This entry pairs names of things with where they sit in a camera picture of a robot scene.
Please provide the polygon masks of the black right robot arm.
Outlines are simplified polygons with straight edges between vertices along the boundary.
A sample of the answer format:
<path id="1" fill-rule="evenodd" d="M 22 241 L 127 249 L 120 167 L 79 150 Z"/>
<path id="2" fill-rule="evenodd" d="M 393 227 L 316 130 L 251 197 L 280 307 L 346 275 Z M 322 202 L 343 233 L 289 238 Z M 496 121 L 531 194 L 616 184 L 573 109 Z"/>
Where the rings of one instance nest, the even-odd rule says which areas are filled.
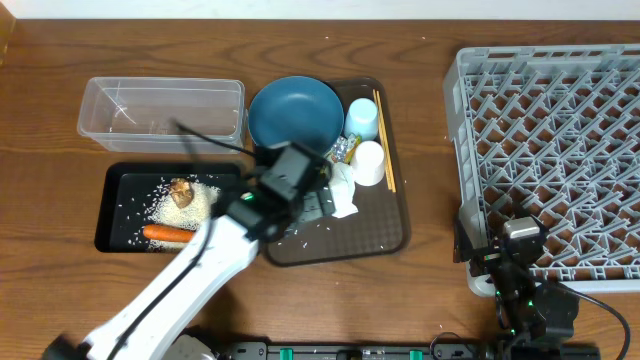
<path id="1" fill-rule="evenodd" d="M 458 214 L 454 222 L 456 262 L 472 277 L 487 276 L 494 288 L 496 316 L 508 333 L 496 344 L 499 359 L 537 359 L 562 353 L 574 335 L 579 299 L 559 284 L 537 280 L 529 268 L 542 255 L 548 229 L 517 207 L 515 217 L 483 247 L 472 244 L 470 226 Z"/>

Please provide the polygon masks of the brown food scrap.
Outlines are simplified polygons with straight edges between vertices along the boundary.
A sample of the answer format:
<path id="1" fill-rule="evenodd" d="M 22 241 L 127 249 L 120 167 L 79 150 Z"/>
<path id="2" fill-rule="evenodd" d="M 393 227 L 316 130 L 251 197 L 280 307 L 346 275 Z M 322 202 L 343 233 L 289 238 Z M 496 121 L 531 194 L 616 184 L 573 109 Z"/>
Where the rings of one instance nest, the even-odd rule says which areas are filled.
<path id="1" fill-rule="evenodd" d="M 179 209 L 187 207 L 194 199 L 191 183 L 184 178 L 173 178 L 171 180 L 169 195 Z"/>

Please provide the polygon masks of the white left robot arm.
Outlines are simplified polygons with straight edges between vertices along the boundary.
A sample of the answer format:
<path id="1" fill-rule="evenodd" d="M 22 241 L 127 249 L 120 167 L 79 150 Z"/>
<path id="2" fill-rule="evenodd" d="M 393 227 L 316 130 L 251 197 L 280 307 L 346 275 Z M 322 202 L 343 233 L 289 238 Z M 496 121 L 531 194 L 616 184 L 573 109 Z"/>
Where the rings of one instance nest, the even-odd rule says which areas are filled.
<path id="1" fill-rule="evenodd" d="M 279 240 L 311 192 L 325 190 L 331 164 L 296 143 L 263 152 L 268 162 L 220 191 L 211 216 L 190 242 L 121 312 L 79 345 L 63 335 L 45 359 L 160 359 L 211 297 Z"/>

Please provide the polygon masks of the dark blue bowl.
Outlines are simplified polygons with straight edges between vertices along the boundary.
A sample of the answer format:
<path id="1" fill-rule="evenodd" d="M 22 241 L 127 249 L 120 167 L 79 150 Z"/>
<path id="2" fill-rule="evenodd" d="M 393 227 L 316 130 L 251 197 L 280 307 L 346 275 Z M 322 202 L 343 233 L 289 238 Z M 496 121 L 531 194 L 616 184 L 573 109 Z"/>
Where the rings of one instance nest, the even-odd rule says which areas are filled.
<path id="1" fill-rule="evenodd" d="M 312 77 L 289 76 L 256 94 L 248 130 L 258 146 L 295 142 L 323 155 L 341 136 L 344 121 L 342 102 L 329 85 Z"/>

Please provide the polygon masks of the orange carrot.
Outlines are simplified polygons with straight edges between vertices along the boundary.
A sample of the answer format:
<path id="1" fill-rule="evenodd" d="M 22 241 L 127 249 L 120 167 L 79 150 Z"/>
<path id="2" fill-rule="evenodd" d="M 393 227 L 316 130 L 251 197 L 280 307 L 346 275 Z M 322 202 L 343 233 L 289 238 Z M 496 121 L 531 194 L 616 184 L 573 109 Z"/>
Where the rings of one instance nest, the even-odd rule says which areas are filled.
<path id="1" fill-rule="evenodd" d="M 194 236 L 194 232 L 165 225 L 152 224 L 143 228 L 143 235 L 150 240 L 170 243 L 188 243 Z"/>

